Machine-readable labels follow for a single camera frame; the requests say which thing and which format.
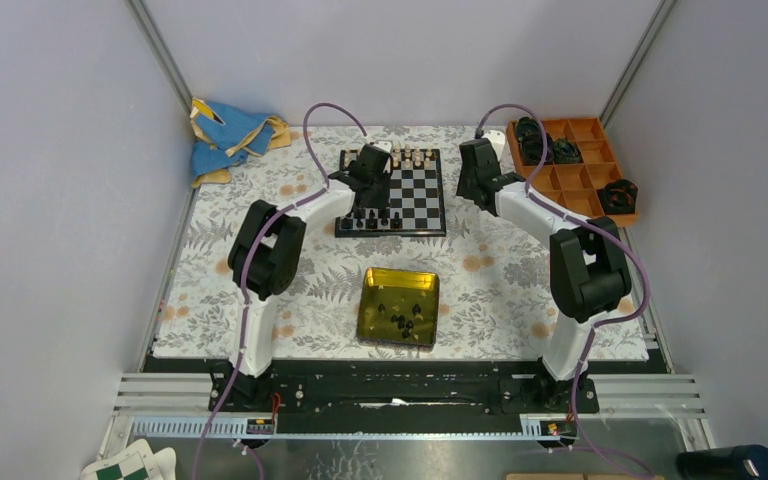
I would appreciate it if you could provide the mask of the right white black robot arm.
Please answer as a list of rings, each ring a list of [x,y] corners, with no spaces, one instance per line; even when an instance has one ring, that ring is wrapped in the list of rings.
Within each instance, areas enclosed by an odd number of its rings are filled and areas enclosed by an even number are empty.
[[[521,175],[502,173],[503,144],[491,135],[460,144],[456,193],[549,250],[550,292],[559,315],[525,396],[557,412],[583,386],[594,326],[616,310],[632,282],[616,224],[608,217],[586,219],[527,185]]]

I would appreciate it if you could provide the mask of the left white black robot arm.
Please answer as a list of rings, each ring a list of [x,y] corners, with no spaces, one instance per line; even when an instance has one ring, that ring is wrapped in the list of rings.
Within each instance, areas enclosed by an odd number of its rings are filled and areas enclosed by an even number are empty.
[[[241,317],[228,366],[220,378],[211,378],[218,392],[215,409],[229,405],[256,411],[267,404],[277,296],[296,277],[306,230],[361,208],[385,208],[392,149],[390,141],[367,143],[347,167],[326,176],[323,189],[285,206],[258,200],[249,207],[227,258]]]

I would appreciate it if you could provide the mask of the black white chess board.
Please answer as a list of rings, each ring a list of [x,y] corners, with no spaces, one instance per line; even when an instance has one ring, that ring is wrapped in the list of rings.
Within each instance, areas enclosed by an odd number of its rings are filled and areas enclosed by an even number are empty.
[[[381,210],[366,209],[376,212],[378,228],[365,228],[365,218],[357,220],[355,213],[338,217],[334,221],[334,236],[337,238],[365,238],[382,236],[403,237],[444,237],[446,235],[446,220],[444,206],[444,189],[442,177],[442,161],[440,151],[433,170],[392,170],[390,181],[390,201],[385,208],[389,211],[389,225],[382,228],[379,223]],[[391,228],[391,219],[396,211],[401,212],[403,228]],[[349,231],[340,229],[340,220],[344,217],[353,219],[353,228]]]

